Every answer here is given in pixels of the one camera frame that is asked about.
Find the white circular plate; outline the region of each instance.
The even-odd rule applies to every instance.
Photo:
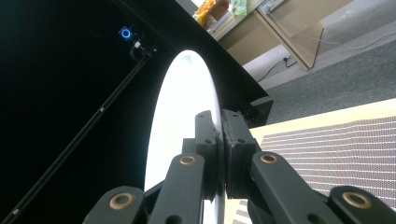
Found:
[[[195,137],[195,116],[206,110],[211,111],[215,128],[221,133],[212,76],[199,54],[185,50],[173,60],[161,87],[148,144],[145,190],[165,179],[172,159],[181,153],[183,138]],[[205,219],[208,209],[217,210],[206,204],[205,208]]]

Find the floor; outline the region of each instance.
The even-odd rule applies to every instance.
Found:
[[[312,74],[322,68],[395,40],[396,35],[387,35],[396,32],[395,9],[396,1],[394,0],[355,0],[323,19],[321,21],[324,27],[322,40],[339,42],[343,45],[321,42],[315,65],[308,71],[303,70],[297,63],[289,68],[284,63],[280,63],[268,73],[275,64],[290,56],[281,45],[245,64],[244,68],[256,80],[262,79],[259,83],[266,91],[298,77]],[[373,41],[375,41],[374,44],[365,48],[348,49],[366,46]],[[288,65],[292,63],[293,59],[289,59]]]

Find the black backdrop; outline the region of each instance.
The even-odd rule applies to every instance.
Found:
[[[222,108],[235,110],[238,101],[266,95],[175,1],[135,2],[148,13],[143,20],[106,0],[0,2],[0,220],[134,68],[129,46],[118,34],[124,25],[140,23],[159,41],[158,53],[18,223],[81,223],[106,191],[143,188],[158,92],[183,49],[200,51],[208,63]]]

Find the gray carpet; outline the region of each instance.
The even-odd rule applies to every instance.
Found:
[[[396,41],[267,90],[267,124],[396,98]]]

